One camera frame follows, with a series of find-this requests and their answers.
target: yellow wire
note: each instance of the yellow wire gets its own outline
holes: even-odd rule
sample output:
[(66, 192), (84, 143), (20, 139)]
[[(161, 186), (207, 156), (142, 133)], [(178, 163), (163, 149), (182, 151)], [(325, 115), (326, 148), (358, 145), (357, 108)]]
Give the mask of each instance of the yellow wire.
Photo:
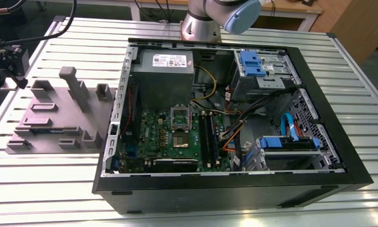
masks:
[(209, 74), (209, 76), (211, 77), (211, 80), (213, 80), (213, 84), (214, 84), (213, 91), (210, 92), (210, 94), (207, 94), (202, 98), (193, 98), (193, 99), (190, 99), (190, 100), (203, 100), (203, 99), (209, 98), (211, 95), (214, 95), (215, 89), (217, 89), (217, 81), (215, 81), (215, 78), (214, 78), (213, 74), (202, 66), (195, 65), (194, 67), (199, 68), (201, 70), (203, 70)]

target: green motherboard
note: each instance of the green motherboard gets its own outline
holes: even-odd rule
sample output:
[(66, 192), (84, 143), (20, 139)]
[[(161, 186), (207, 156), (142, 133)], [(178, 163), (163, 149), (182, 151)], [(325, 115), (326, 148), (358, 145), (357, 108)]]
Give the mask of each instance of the green motherboard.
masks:
[[(218, 150), (217, 165), (206, 164), (202, 161), (201, 148), (201, 129), (199, 113), (187, 114), (185, 111), (173, 112), (173, 121), (170, 121), (170, 112), (142, 112), (140, 140), (134, 147), (136, 159), (191, 159), (198, 161), (198, 172), (229, 171), (229, 157), (226, 153)], [(171, 123), (177, 125), (187, 124), (187, 130), (171, 130)], [(221, 115), (213, 116), (213, 127), (219, 134), (225, 130), (223, 118)], [(129, 170), (129, 172), (141, 172), (142, 168)]]

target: black cable on table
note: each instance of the black cable on table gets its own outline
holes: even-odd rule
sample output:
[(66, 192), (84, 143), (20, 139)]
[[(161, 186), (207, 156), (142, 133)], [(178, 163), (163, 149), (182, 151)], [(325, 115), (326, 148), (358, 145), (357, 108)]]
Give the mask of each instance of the black cable on table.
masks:
[(20, 0), (12, 7), (8, 8), (9, 13), (14, 12), (18, 8), (21, 8), (22, 4), (26, 0)]
[(169, 2), (166, 0), (166, 10), (167, 10), (167, 21), (170, 22), (170, 11), (169, 11)]
[(271, 10), (273, 10), (273, 17), (274, 17), (274, 14), (275, 14), (275, 4), (274, 4), (274, 0), (270, 0), (271, 1)]
[(58, 36), (61, 36), (69, 29), (70, 27), (70, 24), (73, 22), (73, 19), (74, 19), (74, 15), (76, 15), (76, 9), (77, 9), (77, 0), (73, 0), (73, 3), (72, 3), (72, 9), (70, 9), (70, 18), (69, 18), (69, 22), (68, 24), (65, 25), (64, 29), (61, 32), (56, 33), (56, 34), (52, 34), (52, 35), (48, 35), (48, 36), (41, 36), (41, 37), (34, 37), (34, 38), (26, 38), (26, 39), (18, 39), (18, 40), (12, 40), (12, 41), (8, 41), (8, 42), (1, 42), (1, 45), (2, 46), (10, 46), (10, 45), (20, 45), (20, 44), (25, 44), (25, 43), (30, 43), (30, 42), (38, 42), (38, 41), (42, 41), (42, 40), (48, 40), (48, 39), (53, 39), (53, 38), (57, 38)]

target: power cable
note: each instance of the power cable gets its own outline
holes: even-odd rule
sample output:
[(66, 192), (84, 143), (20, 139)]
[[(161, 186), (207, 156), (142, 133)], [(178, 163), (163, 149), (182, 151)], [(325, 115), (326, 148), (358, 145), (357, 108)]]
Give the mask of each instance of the power cable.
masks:
[(154, 21), (154, 20), (152, 20), (152, 19), (146, 16), (146, 14), (144, 13), (144, 11), (142, 11), (142, 9), (141, 9), (138, 3), (137, 3), (137, 0), (134, 0), (134, 3), (136, 3), (136, 6), (137, 6), (137, 8), (138, 8), (138, 11), (140, 11), (141, 15), (145, 17), (145, 19), (148, 19), (148, 21), (159, 23), (159, 21)]
[(155, 2), (157, 2), (157, 5), (158, 5), (158, 7), (159, 7), (159, 9), (161, 9), (161, 11), (162, 11), (162, 13), (163, 13), (163, 15), (165, 15), (165, 18), (166, 18), (167, 22), (170, 22), (170, 21), (169, 21), (167, 14), (166, 14), (166, 12), (165, 12), (165, 10), (163, 10), (163, 8), (162, 8), (162, 6), (161, 6), (158, 0), (155, 0)]
[(77, 0), (73, 0), (72, 9), (70, 9), (70, 18), (69, 18), (68, 24), (65, 25), (65, 27), (64, 27), (61, 32), (58, 32), (56, 34), (52, 34), (52, 35), (48, 35), (48, 36), (26, 38), (26, 39), (18, 39), (18, 40), (8, 41), (8, 42), (1, 42), (1, 45), (2, 46), (10, 46), (10, 45), (16, 45), (16, 44), (20, 45), (20, 44), (25, 44), (25, 43), (30, 43), (30, 42), (38, 42), (38, 41), (42, 41), (42, 40), (57, 38), (58, 36), (61, 36), (68, 31), (68, 29), (70, 27), (70, 24), (72, 24), (72, 22), (74, 20), (76, 9), (77, 9)]
[(18, 8), (21, 8), (22, 4), (26, 0), (20, 0), (12, 7), (8, 8), (9, 13), (14, 12)]
[(169, 11), (169, 2), (166, 0), (166, 10), (167, 10), (167, 21), (170, 22), (170, 11)]
[(275, 4), (274, 4), (274, 0), (270, 0), (271, 1), (271, 13), (270, 13), (270, 17), (273, 16), (274, 17), (274, 14), (275, 14)]

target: aluminum table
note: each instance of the aluminum table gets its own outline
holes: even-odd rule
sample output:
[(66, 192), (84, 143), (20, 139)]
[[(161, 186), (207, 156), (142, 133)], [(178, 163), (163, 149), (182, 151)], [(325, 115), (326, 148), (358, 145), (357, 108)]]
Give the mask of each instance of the aluminum table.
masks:
[[(46, 35), (66, 22), (53, 22)], [(178, 24), (76, 18), (60, 38), (40, 43), (30, 58), (29, 84), (48, 79), (52, 85), (66, 86), (58, 70), (73, 66), (88, 87), (97, 83), (116, 87), (128, 38), (178, 39), (178, 30)], [(303, 208), (121, 216), (92, 194), (97, 154), (5, 153), (32, 97), (25, 89), (10, 92), (0, 107), (0, 225), (378, 226), (378, 91), (338, 40), (321, 33), (265, 29), (250, 29), (242, 35), (222, 31), (222, 40), (299, 48), (374, 184)]]

